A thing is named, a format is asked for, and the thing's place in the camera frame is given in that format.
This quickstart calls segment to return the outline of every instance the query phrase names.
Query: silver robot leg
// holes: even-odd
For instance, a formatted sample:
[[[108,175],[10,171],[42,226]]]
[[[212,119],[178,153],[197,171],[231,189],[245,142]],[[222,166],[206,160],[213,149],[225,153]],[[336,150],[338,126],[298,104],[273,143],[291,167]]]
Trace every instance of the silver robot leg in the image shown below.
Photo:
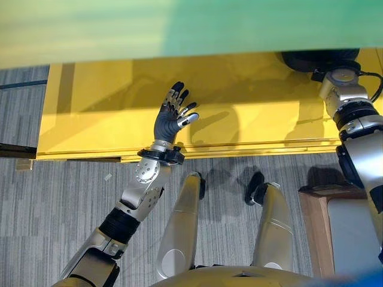
[[[182,187],[162,237],[156,261],[159,280],[191,269],[197,241],[198,201],[205,192],[203,179],[190,173]]]
[[[259,186],[264,193],[253,266],[293,271],[293,230],[286,200],[276,183]]]

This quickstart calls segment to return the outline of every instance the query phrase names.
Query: humanoid robot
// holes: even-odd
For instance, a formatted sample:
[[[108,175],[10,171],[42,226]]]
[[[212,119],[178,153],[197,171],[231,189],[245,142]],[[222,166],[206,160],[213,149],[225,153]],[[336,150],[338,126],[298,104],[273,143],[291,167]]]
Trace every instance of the humanoid robot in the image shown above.
[[[297,55],[285,54],[284,58],[290,67],[302,67],[295,66],[300,60]],[[339,129],[339,163],[346,179],[366,190],[376,234],[382,242],[383,117],[372,103],[381,93],[383,79],[379,75],[381,85],[369,98],[358,78],[373,73],[362,72],[350,59],[321,63],[314,65],[313,80],[322,82],[320,97]],[[183,88],[184,84],[177,82],[167,93],[154,124],[155,140],[149,150],[138,153],[142,159],[136,165],[135,179],[54,286],[113,286],[119,273],[116,260],[160,199],[172,166],[184,160],[180,148],[173,146],[177,133],[199,118],[197,113],[188,113],[196,103],[180,110],[189,93],[181,92]],[[252,265],[195,268],[198,201],[204,194],[204,181],[194,172],[186,178],[166,226],[155,264],[160,282],[153,286],[297,286],[312,280],[292,272],[291,218],[279,185],[264,183],[263,176],[255,174],[252,186],[246,203],[263,205]]]

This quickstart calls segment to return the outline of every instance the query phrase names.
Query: robot forearm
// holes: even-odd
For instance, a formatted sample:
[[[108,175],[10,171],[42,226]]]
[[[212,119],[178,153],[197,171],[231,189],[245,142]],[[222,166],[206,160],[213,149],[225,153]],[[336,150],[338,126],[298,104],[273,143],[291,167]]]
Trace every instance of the robot forearm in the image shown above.
[[[169,142],[154,141],[150,151],[165,152],[171,148]],[[118,275],[114,260],[122,256],[138,225],[156,205],[170,173],[168,164],[143,158],[120,201],[73,256],[61,278],[86,279],[95,286],[104,286],[112,277],[114,282]]]

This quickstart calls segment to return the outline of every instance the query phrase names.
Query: gray carpet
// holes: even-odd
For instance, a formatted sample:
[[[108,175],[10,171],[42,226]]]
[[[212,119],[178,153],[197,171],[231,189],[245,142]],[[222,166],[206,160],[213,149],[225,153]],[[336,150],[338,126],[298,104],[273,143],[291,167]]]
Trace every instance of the gray carpet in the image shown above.
[[[0,84],[46,75],[46,67],[39,72],[0,71]],[[0,142],[37,144],[44,89],[0,91]],[[132,164],[38,161],[31,172],[15,172],[15,160],[0,159],[0,285],[50,286],[57,281],[70,257],[113,208],[132,170]],[[250,264],[262,208],[247,206],[242,197],[253,173],[261,170],[266,180],[281,184],[291,210],[294,271],[312,276],[297,190],[341,181],[335,154],[187,160],[175,167],[162,199],[120,260],[116,286],[156,281],[153,264],[160,239],[181,182],[193,170],[207,180],[199,211],[197,265]]]

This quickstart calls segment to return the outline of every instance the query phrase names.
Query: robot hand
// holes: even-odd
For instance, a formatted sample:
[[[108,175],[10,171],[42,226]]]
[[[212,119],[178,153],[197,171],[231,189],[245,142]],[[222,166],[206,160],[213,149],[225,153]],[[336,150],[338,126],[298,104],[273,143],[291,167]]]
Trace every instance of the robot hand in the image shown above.
[[[168,91],[154,124],[154,138],[156,140],[172,144],[181,129],[198,120],[199,115],[195,112],[186,115],[187,112],[197,106],[196,102],[187,105],[180,111],[182,103],[189,94],[188,90],[181,93],[183,88],[184,83],[177,82]]]

